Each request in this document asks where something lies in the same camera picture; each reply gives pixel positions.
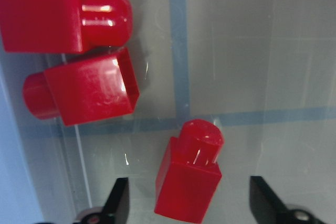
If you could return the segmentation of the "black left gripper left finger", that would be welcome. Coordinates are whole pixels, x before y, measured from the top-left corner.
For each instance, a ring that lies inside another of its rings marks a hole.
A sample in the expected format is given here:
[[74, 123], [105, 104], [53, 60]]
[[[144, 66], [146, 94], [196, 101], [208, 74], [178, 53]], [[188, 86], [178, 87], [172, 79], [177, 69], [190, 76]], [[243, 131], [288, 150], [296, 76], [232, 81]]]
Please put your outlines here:
[[99, 223], [125, 224], [130, 211], [130, 188], [127, 177], [118, 178], [100, 213]]

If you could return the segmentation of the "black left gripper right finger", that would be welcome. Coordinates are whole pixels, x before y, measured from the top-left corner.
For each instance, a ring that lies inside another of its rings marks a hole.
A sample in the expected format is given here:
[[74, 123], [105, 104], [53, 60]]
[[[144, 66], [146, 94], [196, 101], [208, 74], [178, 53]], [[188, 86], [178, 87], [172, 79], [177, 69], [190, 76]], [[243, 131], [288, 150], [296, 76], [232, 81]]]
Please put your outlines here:
[[291, 223], [289, 209], [261, 176], [250, 176], [249, 207], [257, 223]]

